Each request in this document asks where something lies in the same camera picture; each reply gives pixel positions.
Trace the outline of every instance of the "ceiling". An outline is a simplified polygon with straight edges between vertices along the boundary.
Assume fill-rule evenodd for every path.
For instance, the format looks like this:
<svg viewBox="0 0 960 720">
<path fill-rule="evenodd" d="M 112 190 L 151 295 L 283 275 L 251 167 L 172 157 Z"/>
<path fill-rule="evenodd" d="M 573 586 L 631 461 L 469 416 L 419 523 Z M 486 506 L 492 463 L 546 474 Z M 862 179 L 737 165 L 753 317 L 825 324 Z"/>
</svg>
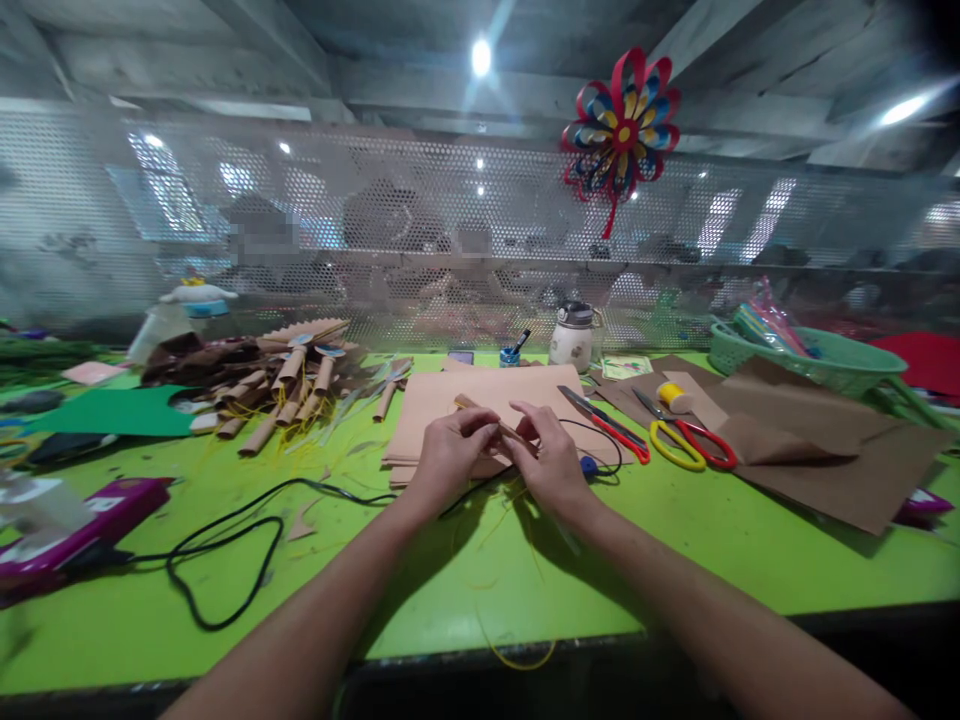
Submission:
<svg viewBox="0 0 960 720">
<path fill-rule="evenodd" d="M 0 0 L 0 96 L 123 100 L 555 141 L 639 45 L 674 62 L 681 151 L 953 174 L 953 92 L 922 3 L 895 0 Z M 493 70 L 471 74 L 486 36 Z"/>
</svg>

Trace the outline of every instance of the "craft table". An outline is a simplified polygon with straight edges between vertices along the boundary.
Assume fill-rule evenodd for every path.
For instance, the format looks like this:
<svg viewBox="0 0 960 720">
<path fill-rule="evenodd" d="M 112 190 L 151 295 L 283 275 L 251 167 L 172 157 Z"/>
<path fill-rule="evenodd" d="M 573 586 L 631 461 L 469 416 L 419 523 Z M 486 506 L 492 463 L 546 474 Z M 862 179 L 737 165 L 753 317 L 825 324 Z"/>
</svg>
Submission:
<svg viewBox="0 0 960 720">
<path fill-rule="evenodd" d="M 707 366 L 702 355 L 686 357 Z M 437 370 L 441 360 L 439 354 L 418 355 L 415 370 Z M 477 354 L 478 364 L 495 362 L 495 355 Z M 121 475 L 183 478 L 171 488 L 171 501 L 121 543 L 137 553 L 164 552 L 282 480 L 318 478 L 324 466 L 332 472 L 330 482 L 355 494 L 382 493 L 388 473 L 380 470 L 379 458 L 402 401 L 398 393 L 381 425 L 366 415 L 348 421 L 326 448 L 306 445 L 285 455 L 277 452 L 275 436 L 259 457 L 241 460 L 237 440 L 206 436 L 144 442 L 48 475 L 67 479 L 85 495 Z M 946 463 L 930 487 L 960 505 L 960 466 Z M 467 511 L 424 531 L 357 648 L 358 658 L 422 658 L 483 650 L 488 640 L 503 647 L 642 631 L 635 599 L 602 562 L 589 551 L 574 555 L 555 526 L 522 500 L 505 508 L 500 492 L 477 493 Z M 960 512 L 947 517 L 943 539 L 907 529 L 872 538 L 818 521 L 733 475 L 691 473 L 656 453 L 650 465 L 626 466 L 619 485 L 598 485 L 596 492 L 664 542 L 784 615 L 960 598 Z M 313 496 L 305 487 L 288 488 L 265 512 L 281 513 L 292 522 Z M 83 582 L 0 612 L 0 694 L 202 675 L 377 512 L 324 497 L 307 514 L 317 533 L 281 543 L 252 607 L 221 632 L 194 626 L 159 564 Z M 239 605 L 271 532 L 262 528 L 182 563 L 181 573 L 207 617 L 225 617 Z"/>
</svg>

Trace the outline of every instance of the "paper flower decoration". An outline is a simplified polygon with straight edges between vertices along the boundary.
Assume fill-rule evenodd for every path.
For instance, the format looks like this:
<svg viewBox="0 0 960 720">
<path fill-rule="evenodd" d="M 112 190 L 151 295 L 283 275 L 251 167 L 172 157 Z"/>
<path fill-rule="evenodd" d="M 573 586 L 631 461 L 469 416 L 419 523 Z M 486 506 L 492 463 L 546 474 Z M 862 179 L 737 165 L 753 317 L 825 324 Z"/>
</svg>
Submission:
<svg viewBox="0 0 960 720">
<path fill-rule="evenodd" d="M 563 147 L 578 157 L 564 181 L 578 186 L 584 202 L 597 193 L 609 196 L 613 207 L 604 238 L 613 230 L 617 203 L 638 182 L 659 178 L 663 156 L 680 140 L 680 131 L 670 124 L 680 106 L 680 91 L 667 89 L 672 69 L 670 58 L 647 67 L 647 56 L 636 47 L 613 68 L 609 89 L 594 80 L 577 95 L 579 117 L 563 131 Z M 596 95 L 585 106 L 584 95 L 591 89 Z"/>
</svg>

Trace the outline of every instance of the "craft scissors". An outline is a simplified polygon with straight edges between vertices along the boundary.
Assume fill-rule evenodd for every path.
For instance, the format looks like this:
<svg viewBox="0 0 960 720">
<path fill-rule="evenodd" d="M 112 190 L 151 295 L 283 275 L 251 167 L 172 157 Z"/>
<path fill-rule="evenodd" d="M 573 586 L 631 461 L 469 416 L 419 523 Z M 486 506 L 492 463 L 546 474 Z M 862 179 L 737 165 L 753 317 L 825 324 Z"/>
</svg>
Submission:
<svg viewBox="0 0 960 720">
<path fill-rule="evenodd" d="M 704 470 L 708 463 L 724 470 L 732 470 L 737 466 L 737 456 L 734 454 L 733 449 L 727 445 L 722 438 L 699 425 L 688 423 L 686 420 L 680 420 L 679 418 L 669 417 L 663 410 L 657 407 L 657 404 L 653 402 L 653 400 L 642 392 L 636 388 L 631 388 L 631 390 L 633 390 L 633 394 L 637 396 L 637 400 L 642 402 L 644 407 L 646 407 L 655 418 L 654 421 L 650 423 L 650 442 L 667 460 L 686 470 L 695 470 L 697 472 Z M 680 431 L 679 433 L 670 427 L 671 423 L 677 426 L 677 430 Z M 663 432 L 664 435 L 679 445 L 680 448 L 690 456 L 690 459 L 688 460 L 682 455 L 672 452 L 672 448 L 660 442 L 660 432 Z M 725 457 L 716 457 L 704 450 L 703 445 L 697 440 L 697 435 L 714 443 L 720 448 Z"/>
<path fill-rule="evenodd" d="M 590 420 L 598 428 L 603 430 L 630 452 L 637 456 L 641 465 L 650 462 L 650 449 L 647 444 L 636 434 L 627 430 L 623 425 L 607 415 L 603 410 L 597 409 L 592 402 L 577 395 L 566 385 L 557 385 L 557 389 L 563 393 L 563 396 L 576 405 L 581 410 L 590 414 Z"/>
</svg>

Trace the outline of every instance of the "plastic basket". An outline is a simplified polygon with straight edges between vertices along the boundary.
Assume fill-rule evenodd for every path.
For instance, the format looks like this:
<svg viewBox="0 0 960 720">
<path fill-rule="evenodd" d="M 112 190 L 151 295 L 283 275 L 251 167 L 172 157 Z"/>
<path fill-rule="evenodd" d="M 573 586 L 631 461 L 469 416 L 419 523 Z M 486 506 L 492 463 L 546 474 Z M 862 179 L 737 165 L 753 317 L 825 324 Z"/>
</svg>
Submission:
<svg viewBox="0 0 960 720">
<path fill-rule="evenodd" d="M 804 345 L 820 349 L 822 359 L 819 360 L 755 345 L 719 324 L 711 330 L 710 364 L 724 375 L 732 374 L 754 355 L 759 355 L 834 392 L 859 398 L 884 378 L 898 376 L 907 369 L 907 364 L 891 352 L 813 328 L 796 328 L 796 331 Z"/>
</svg>

